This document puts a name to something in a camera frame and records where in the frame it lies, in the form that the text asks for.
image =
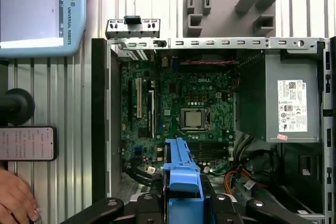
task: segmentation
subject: pcie slot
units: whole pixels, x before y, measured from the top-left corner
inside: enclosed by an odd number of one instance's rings
[[[136,107],[137,107],[137,117],[142,118],[142,78],[136,78],[135,80],[136,86]]]
[[[130,129],[133,129],[133,83],[132,80],[128,81],[128,121]]]
[[[148,95],[148,119],[147,119],[147,127],[148,127],[148,137],[154,138],[154,121],[155,121],[155,99],[154,99],[154,90],[149,91]]]

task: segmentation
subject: pink label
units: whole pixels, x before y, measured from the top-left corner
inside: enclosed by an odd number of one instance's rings
[[[287,141],[288,136],[278,134],[277,139]]]

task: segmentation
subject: finger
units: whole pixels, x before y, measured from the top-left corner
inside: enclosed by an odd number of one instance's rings
[[[10,191],[10,194],[20,202],[20,204],[24,207],[26,210],[27,215],[32,221],[36,221],[38,219],[38,216],[35,212],[34,206],[31,204],[27,196],[19,189],[14,188]]]
[[[10,215],[8,210],[3,205],[0,205],[0,223],[17,224],[12,215]]]
[[[18,223],[28,223],[28,216],[25,209],[23,208],[23,206],[21,206],[20,202],[16,200],[12,195],[9,194],[6,197],[2,197],[0,199],[0,203],[12,212]]]
[[[29,187],[21,179],[17,178],[17,181],[18,181],[17,187],[27,196],[33,208],[36,209],[37,208],[36,200],[34,199],[34,196],[30,191]]]

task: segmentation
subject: power supply label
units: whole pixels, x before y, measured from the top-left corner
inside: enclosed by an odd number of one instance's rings
[[[302,80],[278,81],[279,132],[306,132],[307,90]]]

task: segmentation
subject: cpu socket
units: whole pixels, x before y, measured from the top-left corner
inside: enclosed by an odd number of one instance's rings
[[[209,130],[210,109],[181,109],[181,130]]]

